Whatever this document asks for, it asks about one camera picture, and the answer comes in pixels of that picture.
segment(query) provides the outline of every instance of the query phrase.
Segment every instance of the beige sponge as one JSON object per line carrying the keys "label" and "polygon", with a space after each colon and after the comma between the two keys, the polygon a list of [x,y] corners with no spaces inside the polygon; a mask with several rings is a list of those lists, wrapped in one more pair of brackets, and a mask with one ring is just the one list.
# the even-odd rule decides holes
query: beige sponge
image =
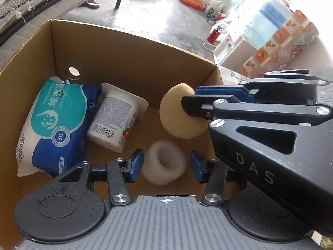
{"label": "beige sponge", "polygon": [[181,106],[181,99],[193,95],[194,90],[187,84],[172,87],[163,97],[159,106],[159,117],[163,127],[177,138],[192,139],[202,134],[210,121],[189,116]]}

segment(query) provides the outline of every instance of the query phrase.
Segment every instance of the slipper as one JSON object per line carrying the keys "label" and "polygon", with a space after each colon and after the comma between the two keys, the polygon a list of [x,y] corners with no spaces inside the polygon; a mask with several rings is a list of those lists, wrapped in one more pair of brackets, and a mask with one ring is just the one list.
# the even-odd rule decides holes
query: slipper
{"label": "slipper", "polygon": [[101,6],[101,4],[98,2],[95,2],[95,0],[88,0],[88,1],[84,2],[82,5],[87,6],[89,8],[93,8],[93,9],[99,8]]}

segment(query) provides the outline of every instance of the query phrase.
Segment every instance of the white yogurt cup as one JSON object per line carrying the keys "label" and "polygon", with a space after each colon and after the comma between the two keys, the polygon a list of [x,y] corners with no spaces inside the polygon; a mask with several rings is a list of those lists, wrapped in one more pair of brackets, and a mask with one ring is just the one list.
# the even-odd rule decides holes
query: white yogurt cup
{"label": "white yogurt cup", "polygon": [[149,104],[145,99],[105,82],[102,93],[105,99],[87,136],[105,148],[122,152],[135,119],[142,118]]}

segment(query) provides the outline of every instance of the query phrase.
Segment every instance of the white cord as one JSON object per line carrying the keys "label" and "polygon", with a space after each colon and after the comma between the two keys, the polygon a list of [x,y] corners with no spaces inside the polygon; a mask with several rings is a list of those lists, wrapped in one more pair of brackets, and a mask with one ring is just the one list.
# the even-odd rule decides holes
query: white cord
{"label": "white cord", "polygon": [[[209,47],[214,47],[214,49],[213,49],[213,50],[210,50],[209,48],[206,47],[205,44],[209,44]],[[204,45],[204,48],[205,48],[207,51],[210,51],[211,53],[212,53],[212,52],[215,50],[215,48],[217,47],[217,46],[215,46],[215,45],[213,45],[213,44],[211,44],[211,43],[209,43],[209,42],[205,42],[203,45]]]}

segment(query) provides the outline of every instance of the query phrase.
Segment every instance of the black circular pad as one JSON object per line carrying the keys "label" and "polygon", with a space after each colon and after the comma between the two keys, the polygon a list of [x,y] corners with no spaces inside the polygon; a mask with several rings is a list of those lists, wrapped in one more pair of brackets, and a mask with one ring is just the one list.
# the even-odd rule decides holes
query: black circular pad
{"label": "black circular pad", "polygon": [[312,228],[250,183],[230,200],[227,214],[236,228],[263,241],[298,241],[312,231]]}
{"label": "black circular pad", "polygon": [[259,199],[257,202],[257,208],[263,214],[274,218],[283,218],[291,215],[289,211],[287,211],[284,207],[275,202],[269,196],[265,196]]}
{"label": "black circular pad", "polygon": [[39,213],[49,218],[61,218],[75,211],[76,201],[68,196],[49,196],[39,202],[37,209]]}
{"label": "black circular pad", "polygon": [[14,220],[22,237],[65,242],[93,231],[106,217],[103,199],[88,189],[91,164],[82,162],[17,202]]}

